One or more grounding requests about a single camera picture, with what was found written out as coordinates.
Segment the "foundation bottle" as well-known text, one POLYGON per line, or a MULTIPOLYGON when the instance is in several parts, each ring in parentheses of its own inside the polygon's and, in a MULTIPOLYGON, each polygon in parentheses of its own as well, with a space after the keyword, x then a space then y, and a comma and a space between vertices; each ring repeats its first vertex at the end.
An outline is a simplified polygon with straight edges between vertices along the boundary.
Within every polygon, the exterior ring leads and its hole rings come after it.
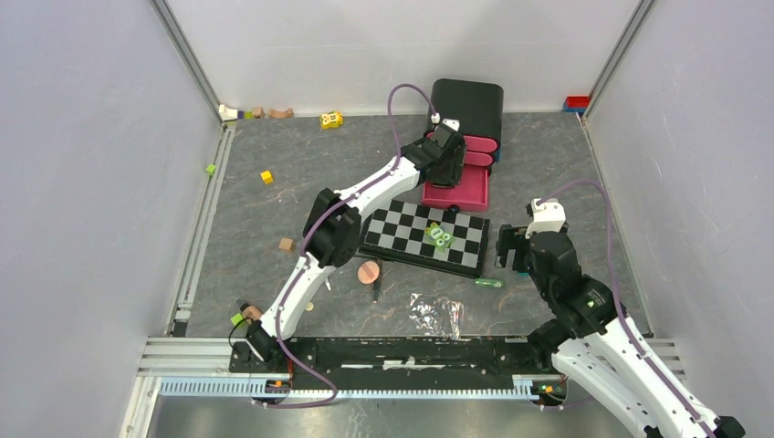
POLYGON ((262 311, 257 306, 247 302, 243 298, 238 298, 235 301, 235 303, 236 303, 236 305, 237 305, 237 307, 239 309, 239 312, 240 312, 242 318, 246 322, 252 323, 252 322, 255 322, 255 321, 261 319, 263 313, 262 313, 262 311))

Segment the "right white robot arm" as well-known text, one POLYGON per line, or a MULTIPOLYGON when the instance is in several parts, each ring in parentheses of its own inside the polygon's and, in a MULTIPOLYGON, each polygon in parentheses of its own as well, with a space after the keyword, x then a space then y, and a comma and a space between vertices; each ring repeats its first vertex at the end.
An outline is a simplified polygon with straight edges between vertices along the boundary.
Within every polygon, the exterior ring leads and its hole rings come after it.
POLYGON ((529 225, 503 225, 497 266, 514 259, 554 318, 528 335, 529 365, 578 383, 634 437, 743 437, 732 416, 690 392, 648 344, 619 298, 582 272, 563 206, 536 198, 529 225))

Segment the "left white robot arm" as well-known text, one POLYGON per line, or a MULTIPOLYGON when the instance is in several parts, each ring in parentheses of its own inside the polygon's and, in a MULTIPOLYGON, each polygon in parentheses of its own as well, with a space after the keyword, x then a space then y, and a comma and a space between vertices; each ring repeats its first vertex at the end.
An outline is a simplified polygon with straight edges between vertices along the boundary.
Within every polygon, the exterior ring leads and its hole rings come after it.
POLYGON ((286 362, 290 339, 308 302, 335 270, 346 265, 359 247, 361 225, 375 210, 396 196, 434 177, 454 175, 465 158, 465 139, 458 120, 444 119, 431 135, 402 146, 399 153, 373 175, 340 190, 322 190, 303 231, 299 259, 277 298, 247 329, 251 358, 264 371, 279 370, 286 362))

